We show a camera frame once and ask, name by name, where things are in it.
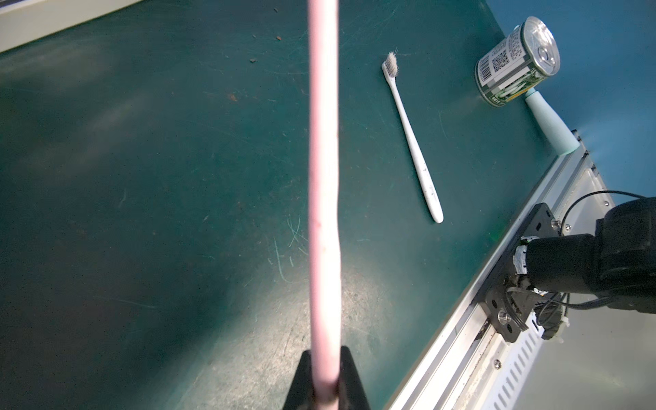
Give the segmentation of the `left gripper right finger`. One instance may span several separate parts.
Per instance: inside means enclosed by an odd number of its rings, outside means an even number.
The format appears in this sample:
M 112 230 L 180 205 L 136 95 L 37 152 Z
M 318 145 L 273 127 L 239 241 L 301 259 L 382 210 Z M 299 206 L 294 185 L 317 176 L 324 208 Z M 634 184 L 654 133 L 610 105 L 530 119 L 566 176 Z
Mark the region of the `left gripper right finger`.
M 340 350 L 340 374 L 338 381 L 339 410 L 370 410 L 354 357 L 347 346 Z

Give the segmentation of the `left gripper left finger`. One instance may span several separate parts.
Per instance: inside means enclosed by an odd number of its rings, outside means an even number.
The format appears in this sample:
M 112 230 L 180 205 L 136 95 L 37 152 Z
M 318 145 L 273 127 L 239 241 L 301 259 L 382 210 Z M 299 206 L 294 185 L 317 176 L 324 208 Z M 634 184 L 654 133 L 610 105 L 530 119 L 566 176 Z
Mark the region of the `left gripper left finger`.
M 292 379 L 283 410 L 311 410 L 314 408 L 311 351 L 305 350 Z

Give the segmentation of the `pale white toothbrush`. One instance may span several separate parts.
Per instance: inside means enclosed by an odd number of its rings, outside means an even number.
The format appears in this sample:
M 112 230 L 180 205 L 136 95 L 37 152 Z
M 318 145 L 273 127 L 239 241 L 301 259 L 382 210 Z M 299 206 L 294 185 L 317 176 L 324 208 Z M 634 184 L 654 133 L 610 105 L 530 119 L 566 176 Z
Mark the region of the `pale white toothbrush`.
M 444 222 L 444 213 L 442 210 L 442 204 L 440 202 L 437 190 L 434 186 L 432 176 L 428 169 L 428 166 L 425 162 L 425 158 L 421 151 L 419 142 L 413 132 L 410 120 L 404 104 L 401 99 L 400 92 L 396 84 L 396 78 L 399 73 L 398 62 L 396 58 L 396 53 L 391 51 L 387 54 L 384 62 L 382 63 L 382 71 L 384 78 L 391 89 L 391 95 L 396 104 L 396 109 L 400 117 L 401 126 L 405 133 L 405 137 L 408 144 L 408 150 L 411 155 L 415 172 L 417 174 L 420 188 L 422 190 L 423 196 L 425 198 L 426 206 L 429 210 L 430 216 L 437 224 L 442 224 Z

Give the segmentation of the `light pink toothbrush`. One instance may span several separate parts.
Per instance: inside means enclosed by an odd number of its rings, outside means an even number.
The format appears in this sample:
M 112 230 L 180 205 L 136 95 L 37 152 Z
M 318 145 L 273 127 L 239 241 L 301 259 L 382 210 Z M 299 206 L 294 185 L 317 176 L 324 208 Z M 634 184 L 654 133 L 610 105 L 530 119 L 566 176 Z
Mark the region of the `light pink toothbrush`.
M 314 406 L 338 408 L 341 249 L 338 235 L 338 2 L 310 1 L 309 300 Z

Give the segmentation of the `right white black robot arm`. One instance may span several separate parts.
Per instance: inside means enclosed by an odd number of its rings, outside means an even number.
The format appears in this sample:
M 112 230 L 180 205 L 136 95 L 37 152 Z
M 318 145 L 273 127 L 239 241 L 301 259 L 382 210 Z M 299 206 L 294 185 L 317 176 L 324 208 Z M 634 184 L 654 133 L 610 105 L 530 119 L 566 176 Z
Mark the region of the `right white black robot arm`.
M 609 307 L 655 313 L 655 199 L 623 203 L 596 221 L 594 234 L 532 238 L 516 248 L 514 266 L 533 290 L 595 295 L 571 309 Z

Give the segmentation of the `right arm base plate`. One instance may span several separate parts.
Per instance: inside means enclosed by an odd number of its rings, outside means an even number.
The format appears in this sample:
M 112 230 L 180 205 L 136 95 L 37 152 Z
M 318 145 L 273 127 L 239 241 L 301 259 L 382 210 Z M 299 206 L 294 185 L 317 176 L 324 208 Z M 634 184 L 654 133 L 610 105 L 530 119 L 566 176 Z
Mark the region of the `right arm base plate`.
M 554 215 L 546 203 L 534 205 L 502 246 L 501 256 L 478 292 L 477 302 L 488 322 L 507 343 L 516 342 L 522 332 L 528 329 L 526 322 L 536 305 L 535 297 L 508 290 L 511 287 L 526 290 L 530 286 L 524 269 L 519 267 L 523 258 L 516 251 L 532 239 L 555 237 L 557 232 L 553 221 Z

